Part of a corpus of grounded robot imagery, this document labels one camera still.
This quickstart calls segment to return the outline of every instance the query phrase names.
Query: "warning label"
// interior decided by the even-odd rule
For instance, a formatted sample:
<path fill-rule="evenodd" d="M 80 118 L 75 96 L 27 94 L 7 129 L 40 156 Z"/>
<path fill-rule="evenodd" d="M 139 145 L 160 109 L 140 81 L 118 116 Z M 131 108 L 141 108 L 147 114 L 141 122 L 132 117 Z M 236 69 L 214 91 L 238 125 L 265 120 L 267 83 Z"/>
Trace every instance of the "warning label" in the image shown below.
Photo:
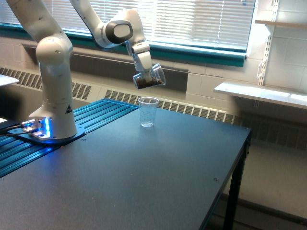
<path fill-rule="evenodd" d="M 68 107 L 66 109 L 66 114 L 69 114 L 70 112 L 72 112 L 72 109 L 71 109 L 71 105 L 68 104 Z"/>

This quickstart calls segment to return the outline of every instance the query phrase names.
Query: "window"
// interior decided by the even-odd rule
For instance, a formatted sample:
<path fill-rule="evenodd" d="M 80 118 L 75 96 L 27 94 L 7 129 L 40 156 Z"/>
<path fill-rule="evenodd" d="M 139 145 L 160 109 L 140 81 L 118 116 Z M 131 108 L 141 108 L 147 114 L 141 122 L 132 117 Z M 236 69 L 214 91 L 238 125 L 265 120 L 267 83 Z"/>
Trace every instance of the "window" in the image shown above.
<path fill-rule="evenodd" d="M 6 0 L 0 22 L 18 23 Z M 60 26 L 89 33 L 69 0 L 44 0 Z M 182 46 L 246 51 L 255 0 L 92 0 L 102 21 L 118 10 L 136 8 L 148 41 Z"/>

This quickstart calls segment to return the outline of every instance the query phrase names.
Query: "blue illuminated rail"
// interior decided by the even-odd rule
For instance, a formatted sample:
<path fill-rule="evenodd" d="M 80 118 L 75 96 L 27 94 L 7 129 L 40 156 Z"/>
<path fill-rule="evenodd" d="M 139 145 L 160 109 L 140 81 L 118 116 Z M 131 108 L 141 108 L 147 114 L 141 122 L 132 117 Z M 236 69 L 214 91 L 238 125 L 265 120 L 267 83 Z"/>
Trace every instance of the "blue illuminated rail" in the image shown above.
<path fill-rule="evenodd" d="M 93 102 L 74 110 L 77 125 L 90 133 L 134 110 L 137 106 L 109 99 Z M 45 156 L 60 146 L 46 147 L 14 137 L 0 137 L 0 177 Z"/>

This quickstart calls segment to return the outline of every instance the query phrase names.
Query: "plastic cup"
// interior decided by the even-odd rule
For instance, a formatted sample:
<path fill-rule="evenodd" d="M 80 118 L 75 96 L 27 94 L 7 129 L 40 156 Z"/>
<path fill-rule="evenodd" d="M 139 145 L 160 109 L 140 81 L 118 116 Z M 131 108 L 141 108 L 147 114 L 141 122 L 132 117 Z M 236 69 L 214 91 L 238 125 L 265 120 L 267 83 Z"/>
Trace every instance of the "plastic cup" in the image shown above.
<path fill-rule="evenodd" d="M 152 127 L 154 126 L 154 118 L 157 111 L 159 100 L 154 97 L 141 97 L 139 101 L 139 111 L 141 126 Z"/>
<path fill-rule="evenodd" d="M 137 89 L 165 85 L 165 75 L 159 63 L 155 64 L 149 72 L 140 72 L 133 76 L 133 82 Z"/>

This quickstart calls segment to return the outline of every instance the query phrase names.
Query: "white shelf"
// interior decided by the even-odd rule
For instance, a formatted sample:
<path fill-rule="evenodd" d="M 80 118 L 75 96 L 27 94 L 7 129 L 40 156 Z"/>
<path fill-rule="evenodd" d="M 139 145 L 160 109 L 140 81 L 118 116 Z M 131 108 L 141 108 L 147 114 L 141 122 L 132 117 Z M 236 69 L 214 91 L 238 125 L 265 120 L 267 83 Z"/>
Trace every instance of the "white shelf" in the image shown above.
<path fill-rule="evenodd" d="M 293 91 L 232 81 L 224 81 L 214 91 L 237 97 L 307 109 L 307 94 Z"/>
<path fill-rule="evenodd" d="M 266 20 L 256 20 L 256 24 L 264 24 L 264 25 L 274 25 L 280 27 L 290 27 L 297 29 L 307 29 L 307 24 L 299 24 L 299 23 L 283 23 L 283 22 L 271 22 Z"/>
<path fill-rule="evenodd" d="M 0 74 L 0 86 L 18 83 L 16 78 L 11 78 Z"/>

